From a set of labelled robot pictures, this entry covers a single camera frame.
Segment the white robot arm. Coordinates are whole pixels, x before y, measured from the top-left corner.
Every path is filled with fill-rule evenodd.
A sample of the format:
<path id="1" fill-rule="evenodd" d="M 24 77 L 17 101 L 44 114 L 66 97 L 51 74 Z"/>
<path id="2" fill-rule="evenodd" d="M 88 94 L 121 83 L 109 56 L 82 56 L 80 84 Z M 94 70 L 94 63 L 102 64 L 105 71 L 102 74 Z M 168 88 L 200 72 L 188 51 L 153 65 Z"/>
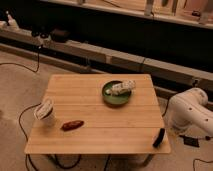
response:
<path id="1" fill-rule="evenodd" d="M 208 96 L 201 88 L 191 88 L 174 95 L 169 102 L 172 114 L 168 125 L 178 133 L 194 124 L 213 136 L 213 111 L 206 108 Z"/>

